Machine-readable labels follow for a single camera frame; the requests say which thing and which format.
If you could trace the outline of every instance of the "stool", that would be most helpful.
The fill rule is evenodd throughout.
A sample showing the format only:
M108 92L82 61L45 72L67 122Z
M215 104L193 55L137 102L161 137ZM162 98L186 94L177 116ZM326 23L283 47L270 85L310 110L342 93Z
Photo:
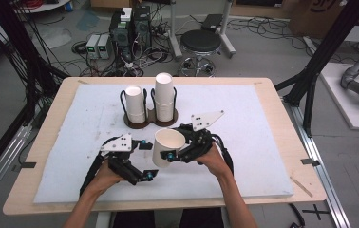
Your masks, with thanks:
M195 57L186 58L180 65L180 72L185 76L189 76L190 72L194 72L194 76L200 73L212 77L216 73L215 64L203 58L218 52L221 40L218 34L208 30L190 30L185 32L180 38L182 49L195 54Z

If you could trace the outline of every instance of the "chair base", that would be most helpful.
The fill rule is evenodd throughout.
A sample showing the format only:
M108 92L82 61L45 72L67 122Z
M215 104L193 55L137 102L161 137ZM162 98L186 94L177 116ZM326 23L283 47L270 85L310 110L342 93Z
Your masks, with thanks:
M185 76L199 76L207 75L214 77L216 73L215 64L201 56L186 58L179 67L179 74L182 73Z

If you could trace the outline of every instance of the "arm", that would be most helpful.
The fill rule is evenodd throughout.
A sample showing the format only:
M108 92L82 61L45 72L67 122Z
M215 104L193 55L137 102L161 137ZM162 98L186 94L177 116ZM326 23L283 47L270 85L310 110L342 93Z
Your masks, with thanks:
M223 192L224 203L233 228L237 227L257 227L255 219L239 194L236 180L223 158L220 156L214 144L210 151L197 158L197 162L205 164L209 171L217 177Z
M123 181L123 178L112 172L108 168L108 162L104 161L96 177L85 189L73 208L72 213L64 224L64 228L85 227L85 223L97 198L119 181Z

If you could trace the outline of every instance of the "white cup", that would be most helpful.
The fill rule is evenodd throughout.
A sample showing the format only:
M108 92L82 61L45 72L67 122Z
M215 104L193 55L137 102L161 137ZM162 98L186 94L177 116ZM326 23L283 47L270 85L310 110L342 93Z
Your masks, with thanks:
M156 76L155 101L167 105L174 102L173 77L169 73Z
M161 151L175 150L176 153L185 145L185 137L173 129L160 129L155 134L153 146L153 163L160 168L167 167L170 162L161 158Z
M174 103L160 104L156 102L156 116L161 122L169 122L174 119Z
M137 85L131 85L125 90L126 113L133 124L141 124L146 121L144 116L144 104L142 89Z

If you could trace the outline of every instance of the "floor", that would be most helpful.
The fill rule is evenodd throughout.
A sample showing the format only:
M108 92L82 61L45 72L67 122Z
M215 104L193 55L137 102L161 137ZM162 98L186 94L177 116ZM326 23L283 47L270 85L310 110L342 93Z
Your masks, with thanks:
M72 44L83 41L92 32L106 32L109 26L109 12L94 12L86 6L73 12L65 12L56 9L52 13L39 13L35 15L37 23L43 23L46 27L68 28L72 40L52 51L63 67L70 75L80 75L85 69L83 62L72 62L80 59L71 52ZM195 16L203 21L204 16ZM177 28L182 25L187 29L194 29L197 23L186 23L192 18L178 20ZM222 51L221 55L212 56L210 59L217 65L217 77L268 77L274 84L278 84L300 72L310 60L309 52L304 44L292 38L282 38L269 32L256 34L253 25L243 27L246 22L232 21L227 30L227 35L236 49L236 55L229 59ZM271 28L264 25L267 30L281 33L288 32L286 24L281 22L271 23ZM352 63L352 59L359 59L359 50L353 48L355 44L345 43L338 51L332 62ZM98 66L107 66L108 61L98 62ZM145 76L155 76L160 72L177 74L179 63L156 63L146 67ZM289 88L279 91L279 95L287 94ZM17 113L25 104L24 87L10 66L8 60L0 53L0 137L6 131ZM35 136L38 129L34 129L28 142ZM324 164L329 172L333 186L347 214L351 227L359 227L359 131L350 130L340 111L331 98L321 80L317 82L315 104L312 115L312 134L318 147ZM23 160L29 151L22 152ZM14 161L4 178L0 181L0 227L55 227L61 226L67 218L62 215L42 215L8 217L2 212L3 204L8 197L18 172L13 167L18 162ZM335 227L331 216L327 214L328 207L325 202L316 203L315 206L324 214L314 214L307 211L314 210L312 203L297 203L298 210L306 221L306 227ZM252 205L250 206L259 227L290 227L297 222L297 217L287 204ZM87 227L94 227L97 214L93 213L87 223ZM177 227L180 210L158 211L157 221L159 227Z

